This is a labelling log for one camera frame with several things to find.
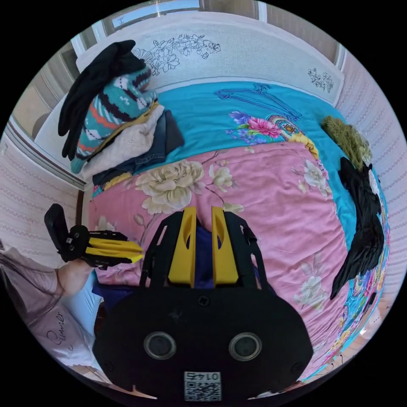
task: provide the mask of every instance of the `printed number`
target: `printed number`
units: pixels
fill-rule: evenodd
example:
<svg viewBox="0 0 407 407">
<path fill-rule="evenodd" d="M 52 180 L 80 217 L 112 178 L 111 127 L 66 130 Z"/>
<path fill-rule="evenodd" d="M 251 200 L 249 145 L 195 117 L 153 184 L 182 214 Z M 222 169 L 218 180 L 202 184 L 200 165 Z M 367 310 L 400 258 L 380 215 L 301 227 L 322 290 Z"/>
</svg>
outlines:
<svg viewBox="0 0 407 407">
<path fill-rule="evenodd" d="M 219 381 L 219 373 L 199 373 L 199 372 L 187 372 L 186 380 L 199 381 L 199 382 L 211 382 Z"/>
</svg>

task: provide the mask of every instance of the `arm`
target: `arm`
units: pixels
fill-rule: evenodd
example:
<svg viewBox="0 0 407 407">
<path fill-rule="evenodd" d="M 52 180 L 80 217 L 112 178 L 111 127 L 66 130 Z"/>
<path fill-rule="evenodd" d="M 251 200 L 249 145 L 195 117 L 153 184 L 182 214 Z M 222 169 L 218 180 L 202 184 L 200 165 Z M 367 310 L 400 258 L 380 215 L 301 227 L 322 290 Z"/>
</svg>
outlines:
<svg viewBox="0 0 407 407">
<path fill-rule="evenodd" d="M 73 260 L 56 271 L 58 277 L 58 294 L 63 296 L 75 295 L 86 284 L 93 267 L 83 260 Z"/>
</svg>

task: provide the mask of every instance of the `bed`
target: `bed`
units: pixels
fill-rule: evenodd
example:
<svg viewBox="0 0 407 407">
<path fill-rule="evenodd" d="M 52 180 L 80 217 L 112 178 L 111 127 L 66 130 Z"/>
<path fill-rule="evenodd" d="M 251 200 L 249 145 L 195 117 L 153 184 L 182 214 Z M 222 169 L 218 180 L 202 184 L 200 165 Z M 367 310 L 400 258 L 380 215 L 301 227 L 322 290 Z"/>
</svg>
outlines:
<svg viewBox="0 0 407 407">
<path fill-rule="evenodd" d="M 343 73 L 283 30 L 204 12 L 161 17 L 159 30 L 151 20 L 124 28 L 80 57 L 79 69 L 128 38 L 136 40 L 135 54 L 157 68 L 151 87 L 172 111 L 185 145 L 164 165 L 96 186 L 89 227 L 118 230 L 147 247 L 160 219 L 186 206 L 197 206 L 208 230 L 211 205 L 238 213 L 259 238 L 269 284 L 307 326 L 314 356 L 301 379 L 318 374 L 359 333 L 371 294 L 368 312 L 380 300 L 389 253 L 387 206 L 375 174 L 385 234 L 380 262 L 329 299 L 356 225 L 337 173 L 344 154 L 320 126 L 328 115 L 343 119 L 333 107 Z M 253 60 L 262 63 L 254 69 Z M 293 134 L 306 136 L 311 147 L 290 142 Z M 310 183 L 315 168 L 323 179 Z M 98 279 L 137 285 L 139 265 L 98 271 Z"/>
</svg>

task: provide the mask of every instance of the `white sweater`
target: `white sweater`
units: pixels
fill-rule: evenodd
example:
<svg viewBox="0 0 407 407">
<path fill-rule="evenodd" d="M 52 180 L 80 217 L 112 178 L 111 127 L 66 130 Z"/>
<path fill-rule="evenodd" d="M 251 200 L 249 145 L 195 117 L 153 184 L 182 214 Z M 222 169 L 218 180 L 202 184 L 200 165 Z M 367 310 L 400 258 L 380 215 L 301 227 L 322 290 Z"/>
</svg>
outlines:
<svg viewBox="0 0 407 407">
<path fill-rule="evenodd" d="M 164 107 L 158 105 L 143 124 L 125 128 L 111 145 L 105 147 L 82 167 L 81 174 L 89 180 L 95 174 L 114 168 L 130 158 L 139 157 L 150 150 L 157 120 L 164 112 Z"/>
</svg>

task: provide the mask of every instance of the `screw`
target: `screw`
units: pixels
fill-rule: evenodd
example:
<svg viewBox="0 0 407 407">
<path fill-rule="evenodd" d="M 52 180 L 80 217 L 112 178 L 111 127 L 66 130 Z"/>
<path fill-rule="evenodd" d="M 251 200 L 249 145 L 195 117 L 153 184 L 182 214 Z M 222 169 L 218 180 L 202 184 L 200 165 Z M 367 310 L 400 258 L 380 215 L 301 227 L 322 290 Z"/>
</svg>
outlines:
<svg viewBox="0 0 407 407">
<path fill-rule="evenodd" d="M 198 298 L 198 305 L 200 305 L 201 307 L 206 307 L 207 305 L 209 305 L 209 298 L 204 295 L 201 295 Z"/>
</svg>

